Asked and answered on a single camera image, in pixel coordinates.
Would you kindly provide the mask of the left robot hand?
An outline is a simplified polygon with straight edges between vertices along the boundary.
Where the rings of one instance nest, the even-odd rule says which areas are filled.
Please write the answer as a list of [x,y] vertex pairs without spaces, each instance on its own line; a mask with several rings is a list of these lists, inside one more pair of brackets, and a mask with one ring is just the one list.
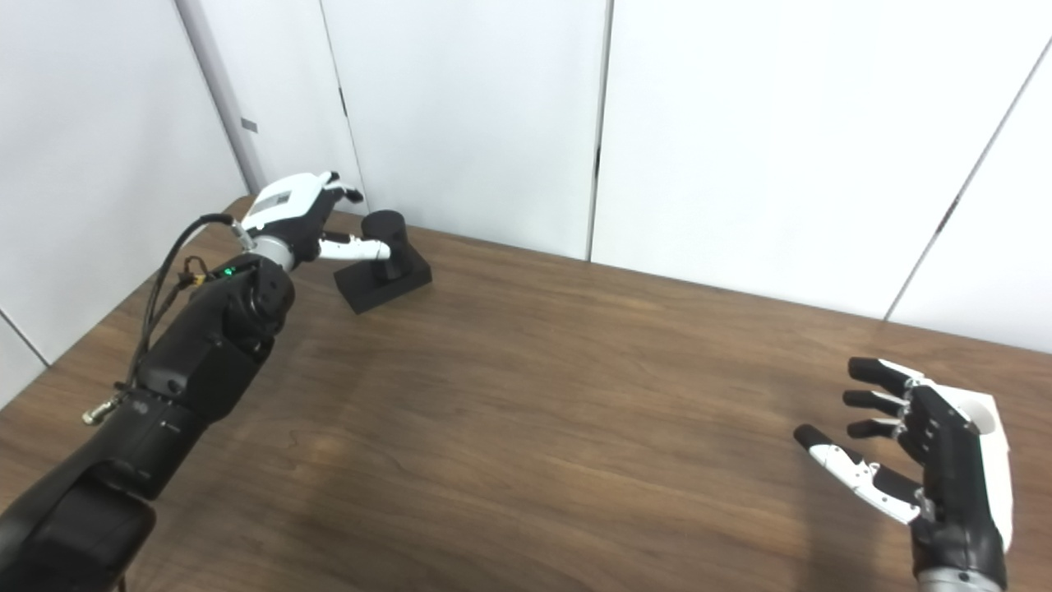
[[335,206],[342,200],[360,203],[364,196],[339,179],[339,173],[294,173],[256,196],[241,222],[251,237],[245,251],[268,259],[285,272],[324,260],[387,260],[391,248],[381,240],[327,231]]

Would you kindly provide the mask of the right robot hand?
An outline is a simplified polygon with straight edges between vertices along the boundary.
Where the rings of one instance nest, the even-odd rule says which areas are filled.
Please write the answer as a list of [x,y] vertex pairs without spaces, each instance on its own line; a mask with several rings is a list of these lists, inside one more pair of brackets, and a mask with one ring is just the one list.
[[793,437],[842,486],[909,529],[918,590],[1006,591],[1014,491],[996,400],[881,358],[850,358],[847,370],[865,389],[846,390],[844,404],[879,412],[850,423],[847,434],[898,443],[920,466],[920,479],[865,458],[811,424]]

